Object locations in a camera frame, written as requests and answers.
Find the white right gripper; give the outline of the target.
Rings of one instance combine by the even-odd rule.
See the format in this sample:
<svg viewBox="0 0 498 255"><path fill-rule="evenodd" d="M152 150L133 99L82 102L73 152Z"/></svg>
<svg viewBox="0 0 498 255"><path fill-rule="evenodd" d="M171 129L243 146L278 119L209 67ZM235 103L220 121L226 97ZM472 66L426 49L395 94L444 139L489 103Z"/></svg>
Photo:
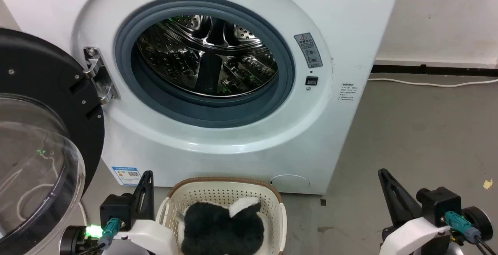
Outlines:
<svg viewBox="0 0 498 255"><path fill-rule="evenodd" d="M380 169L378 176L392 224L398 228L386 237L380 255L421 255L424 244L450 230L446 224L438 228L421 217L420 204L387 169Z"/></svg>

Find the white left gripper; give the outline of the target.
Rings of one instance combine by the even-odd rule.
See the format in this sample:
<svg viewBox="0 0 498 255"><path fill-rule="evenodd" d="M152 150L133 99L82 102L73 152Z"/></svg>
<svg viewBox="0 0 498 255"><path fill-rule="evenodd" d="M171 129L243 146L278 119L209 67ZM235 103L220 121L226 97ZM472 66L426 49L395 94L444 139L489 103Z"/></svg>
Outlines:
<svg viewBox="0 0 498 255"><path fill-rule="evenodd" d="M135 223L129 231L120 231L103 255L179 255L173 231L155 222L154 175L145 171L137 184Z"/></svg>

